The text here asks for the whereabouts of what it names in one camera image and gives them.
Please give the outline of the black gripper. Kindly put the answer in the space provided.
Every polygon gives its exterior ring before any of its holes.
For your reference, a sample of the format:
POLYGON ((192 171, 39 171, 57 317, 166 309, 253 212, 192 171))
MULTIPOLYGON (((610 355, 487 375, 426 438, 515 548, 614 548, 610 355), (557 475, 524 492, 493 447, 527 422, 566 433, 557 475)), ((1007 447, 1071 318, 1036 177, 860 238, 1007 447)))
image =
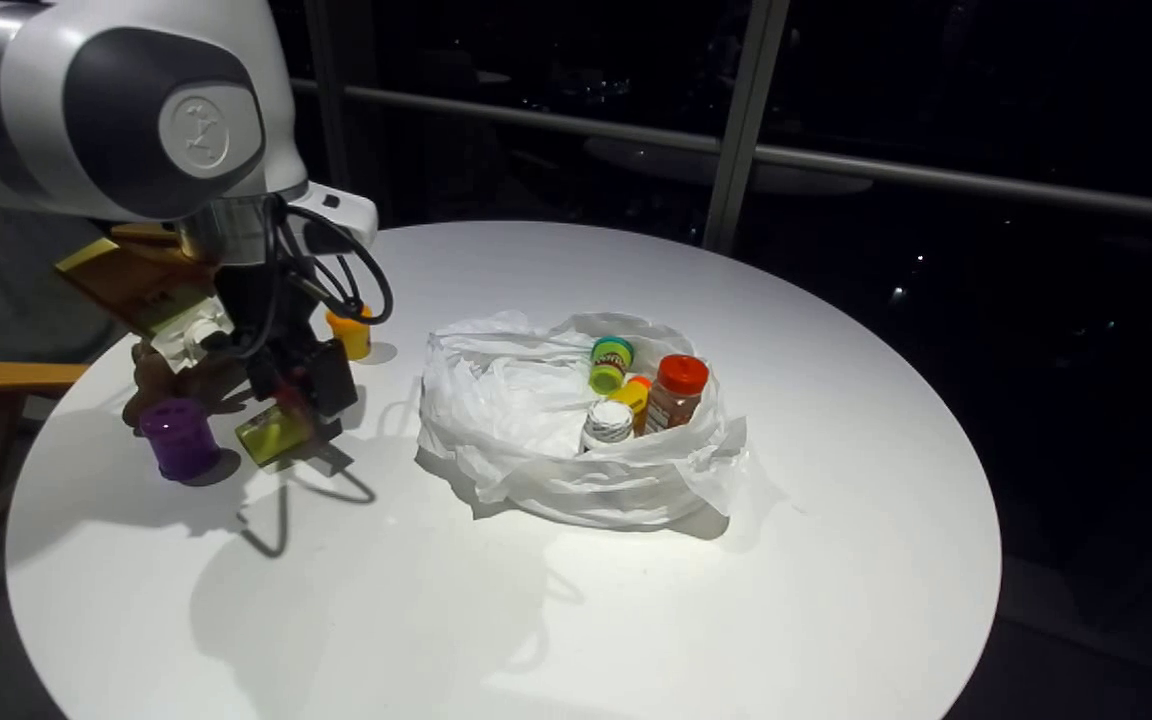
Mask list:
POLYGON ((319 304, 291 262, 220 269, 217 295, 238 322, 233 355, 260 400, 287 400, 319 438, 344 433, 362 390, 341 339, 312 333, 319 304))

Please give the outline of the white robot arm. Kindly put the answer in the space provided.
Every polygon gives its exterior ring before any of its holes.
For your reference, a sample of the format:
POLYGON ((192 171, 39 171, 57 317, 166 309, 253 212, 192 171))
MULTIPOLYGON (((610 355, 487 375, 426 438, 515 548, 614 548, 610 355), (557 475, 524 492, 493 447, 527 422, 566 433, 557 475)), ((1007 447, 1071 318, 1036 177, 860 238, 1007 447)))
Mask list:
POLYGON ((185 226, 253 390, 335 433, 358 388, 287 246, 319 196, 270 0, 0 0, 0 206, 185 226))

